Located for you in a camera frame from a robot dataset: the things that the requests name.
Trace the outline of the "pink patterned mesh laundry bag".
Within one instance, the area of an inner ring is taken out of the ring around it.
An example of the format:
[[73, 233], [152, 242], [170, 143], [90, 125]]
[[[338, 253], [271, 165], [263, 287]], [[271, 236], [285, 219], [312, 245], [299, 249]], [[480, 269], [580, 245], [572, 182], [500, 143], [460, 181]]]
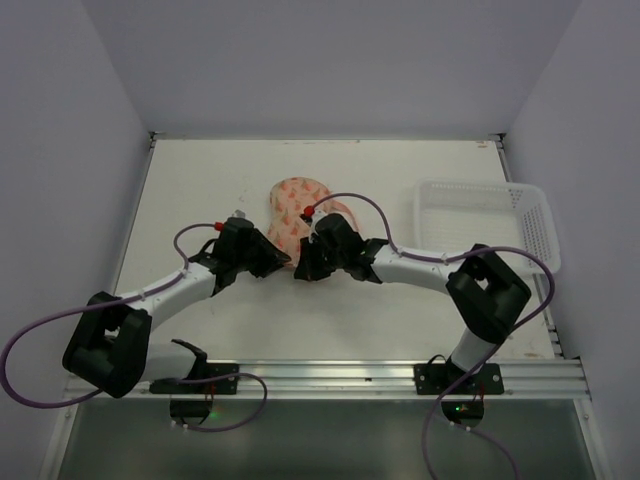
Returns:
[[358, 232], [355, 216], [349, 208], [330, 196], [327, 186], [306, 178], [287, 178], [274, 185], [269, 194], [271, 220], [268, 239], [291, 257], [289, 266], [295, 270], [300, 255], [300, 240], [308, 238], [309, 227], [300, 215], [305, 207], [313, 205], [327, 215], [340, 214]]

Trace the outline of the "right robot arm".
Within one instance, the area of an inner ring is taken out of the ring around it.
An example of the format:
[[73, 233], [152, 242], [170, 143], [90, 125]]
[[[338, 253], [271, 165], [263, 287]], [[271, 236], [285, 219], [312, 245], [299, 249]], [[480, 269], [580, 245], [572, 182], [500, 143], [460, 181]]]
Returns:
[[526, 283], [494, 252], [438, 265], [418, 260], [415, 253], [403, 256], [388, 240], [363, 239], [340, 214], [307, 211], [301, 219], [310, 233], [300, 240], [296, 279], [320, 281], [342, 270], [357, 281], [407, 284], [451, 298], [465, 324], [446, 360], [455, 379], [475, 371], [506, 341], [531, 298]]

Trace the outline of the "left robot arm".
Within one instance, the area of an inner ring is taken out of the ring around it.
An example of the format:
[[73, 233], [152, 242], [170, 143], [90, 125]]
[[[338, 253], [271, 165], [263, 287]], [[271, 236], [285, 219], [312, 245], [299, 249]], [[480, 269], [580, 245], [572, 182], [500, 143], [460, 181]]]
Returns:
[[151, 333], [187, 307], [232, 285], [238, 274], [266, 278], [291, 258], [252, 222], [230, 217], [174, 274], [123, 297], [90, 298], [63, 354], [62, 365], [113, 398], [143, 381], [201, 385], [210, 379], [206, 353], [174, 339], [153, 346]]

